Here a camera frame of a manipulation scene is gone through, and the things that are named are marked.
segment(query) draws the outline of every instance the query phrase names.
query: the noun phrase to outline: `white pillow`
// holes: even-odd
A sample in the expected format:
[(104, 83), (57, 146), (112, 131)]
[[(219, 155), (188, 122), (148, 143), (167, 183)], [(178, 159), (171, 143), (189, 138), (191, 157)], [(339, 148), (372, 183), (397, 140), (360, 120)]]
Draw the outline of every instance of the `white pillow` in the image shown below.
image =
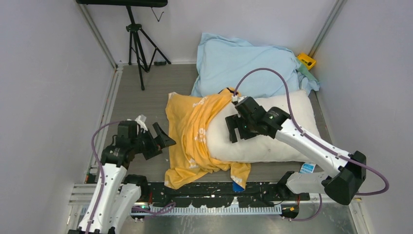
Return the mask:
[[(256, 98), (255, 100), (263, 106), (265, 110), (276, 106), (289, 113), (286, 95)], [(297, 122), (306, 130), (319, 137), (313, 108), (305, 90), (290, 93), (290, 100)], [(206, 143), (213, 158), (235, 162), (311, 162), (311, 160), (296, 149), (269, 136), (260, 135), (243, 140), (239, 138), (238, 131), (235, 130), (238, 142), (231, 143), (225, 117), (236, 113), (237, 110), (235, 110), (234, 105), (229, 103), (209, 123), (206, 132)]]

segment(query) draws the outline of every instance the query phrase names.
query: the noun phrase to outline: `wall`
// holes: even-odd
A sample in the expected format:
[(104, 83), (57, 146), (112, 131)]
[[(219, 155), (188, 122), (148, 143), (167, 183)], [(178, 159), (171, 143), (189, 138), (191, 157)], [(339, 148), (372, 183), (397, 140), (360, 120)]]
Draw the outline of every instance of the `wall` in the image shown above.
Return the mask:
[[(255, 45), (286, 46), (309, 52), (335, 0), (173, 0), (164, 8), (132, 7), (135, 21), (172, 62), (195, 62), (201, 33), (239, 37)], [(89, 5), (88, 9), (116, 62), (128, 62), (131, 22), (124, 6)], [(146, 56), (153, 47), (144, 43)]]
[[(376, 233), (413, 233), (413, 2), (348, 0), (316, 54), (318, 93), (333, 142), (367, 155), (390, 190), (366, 197)], [(367, 175), (362, 191), (383, 183)]]
[(57, 234), (113, 70), (74, 1), (4, 1), (0, 32), (0, 233)]

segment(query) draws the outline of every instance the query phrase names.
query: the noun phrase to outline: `blue object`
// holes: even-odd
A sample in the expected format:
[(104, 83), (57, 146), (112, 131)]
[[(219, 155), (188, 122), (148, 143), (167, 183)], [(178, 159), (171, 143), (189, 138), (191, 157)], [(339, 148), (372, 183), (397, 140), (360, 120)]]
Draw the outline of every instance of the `blue object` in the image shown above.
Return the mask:
[(241, 187), (240, 185), (238, 185), (237, 183), (235, 183), (235, 181), (232, 181), (232, 190), (234, 192), (244, 192), (244, 188)]
[[(202, 33), (196, 67), (199, 76), (191, 93), (196, 97), (216, 94), (226, 87), (235, 88), (246, 73), (260, 67), (279, 72), (285, 78), (290, 92), (305, 89), (309, 94), (311, 89), (319, 88), (318, 81), (292, 51), (281, 46), (253, 46), (239, 38), (226, 39)], [(251, 74), (239, 90), (243, 96), (253, 98), (285, 94), (282, 81), (267, 71)]]

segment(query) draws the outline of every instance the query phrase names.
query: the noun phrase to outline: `yellow cloth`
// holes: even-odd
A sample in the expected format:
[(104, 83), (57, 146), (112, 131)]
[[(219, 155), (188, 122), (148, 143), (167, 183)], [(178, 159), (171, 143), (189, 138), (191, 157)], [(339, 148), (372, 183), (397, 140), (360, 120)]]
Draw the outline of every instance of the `yellow cloth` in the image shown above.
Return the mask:
[(179, 94), (169, 97), (166, 107), (169, 136), (176, 145), (169, 147), (170, 169), (165, 173), (165, 186), (179, 189), (206, 173), (231, 168), (232, 180), (245, 189), (251, 164), (214, 159), (207, 147), (208, 125), (231, 102), (231, 95), (224, 89), (204, 98)]

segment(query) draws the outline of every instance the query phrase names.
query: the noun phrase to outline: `tag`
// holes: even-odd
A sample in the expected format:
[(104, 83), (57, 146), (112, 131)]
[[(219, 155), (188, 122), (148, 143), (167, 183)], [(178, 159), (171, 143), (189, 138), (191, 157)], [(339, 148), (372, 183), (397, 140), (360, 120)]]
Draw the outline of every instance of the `tag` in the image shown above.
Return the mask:
[(314, 169), (316, 168), (316, 164), (312, 162), (306, 162), (301, 166), (300, 173), (301, 174), (307, 174), (307, 173), (313, 173)]

